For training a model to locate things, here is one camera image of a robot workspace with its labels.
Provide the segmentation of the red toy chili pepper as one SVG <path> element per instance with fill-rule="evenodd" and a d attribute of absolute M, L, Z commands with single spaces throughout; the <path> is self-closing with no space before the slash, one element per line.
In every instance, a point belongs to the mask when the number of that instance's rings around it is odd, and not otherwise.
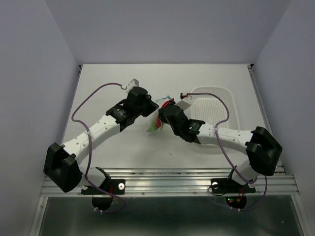
<path fill-rule="evenodd" d="M 163 105 L 162 105 L 162 107 L 161 107 L 161 108 L 166 107 L 166 106 L 167 106 L 167 105 L 168 105 L 171 101 L 173 101 L 173 99 L 170 99 L 170 100 L 166 101 L 165 103 L 163 103 Z M 160 128 L 162 128 L 162 127 L 163 127 L 163 124 L 162 124 L 161 119 L 159 118 L 159 115 L 157 116 L 157 118 L 156 118 L 156 121 L 155 121 L 155 122 L 160 124 Z"/>

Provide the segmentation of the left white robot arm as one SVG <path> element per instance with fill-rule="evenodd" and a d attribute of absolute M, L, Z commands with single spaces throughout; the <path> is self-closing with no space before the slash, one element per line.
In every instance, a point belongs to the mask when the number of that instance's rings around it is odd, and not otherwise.
<path fill-rule="evenodd" d="M 63 192 L 79 185 L 83 172 L 79 165 L 88 157 L 92 161 L 92 150 L 112 136 L 132 125 L 139 117 L 147 117 L 158 109 L 147 90 L 133 87 L 127 97 L 110 108 L 86 131 L 61 145 L 51 144 L 47 149 L 43 172 Z"/>

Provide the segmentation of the clear zip top bag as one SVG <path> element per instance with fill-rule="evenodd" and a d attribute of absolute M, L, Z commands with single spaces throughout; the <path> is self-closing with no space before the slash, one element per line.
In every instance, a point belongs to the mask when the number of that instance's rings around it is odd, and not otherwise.
<path fill-rule="evenodd" d="M 158 108 L 162 108 L 166 106 L 171 100 L 174 99 L 168 95 L 166 97 L 155 100 L 155 103 L 158 105 Z M 154 111 L 153 114 L 150 115 L 150 117 L 151 121 L 146 132 L 155 133 L 157 131 L 161 131 L 163 129 L 164 123 L 159 118 L 158 110 Z"/>

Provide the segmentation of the green toy pepper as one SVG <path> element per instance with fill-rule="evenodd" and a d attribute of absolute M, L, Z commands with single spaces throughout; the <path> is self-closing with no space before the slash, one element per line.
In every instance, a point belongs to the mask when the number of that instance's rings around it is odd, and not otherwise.
<path fill-rule="evenodd" d="M 160 129 L 160 124 L 159 123 L 156 123 L 156 122 L 152 122 L 150 123 L 148 129 L 147 129 L 147 132 L 148 133 L 153 133 L 153 132 L 156 132 Z"/>

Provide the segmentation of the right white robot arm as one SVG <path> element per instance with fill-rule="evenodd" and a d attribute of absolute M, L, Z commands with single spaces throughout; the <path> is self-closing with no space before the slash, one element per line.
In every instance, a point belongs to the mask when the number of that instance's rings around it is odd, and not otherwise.
<path fill-rule="evenodd" d="M 224 156 L 225 149 L 233 149 L 247 156 L 246 161 L 234 165 L 227 161 L 232 171 L 226 180 L 227 188 L 237 192 L 259 175 L 273 176 L 282 153 L 282 146 L 264 127 L 255 130 L 234 130 L 210 125 L 202 120 L 189 119 L 177 105 L 167 105 L 158 111 L 159 118 L 170 125 L 174 135 L 184 141 L 199 145 L 217 145 Z"/>

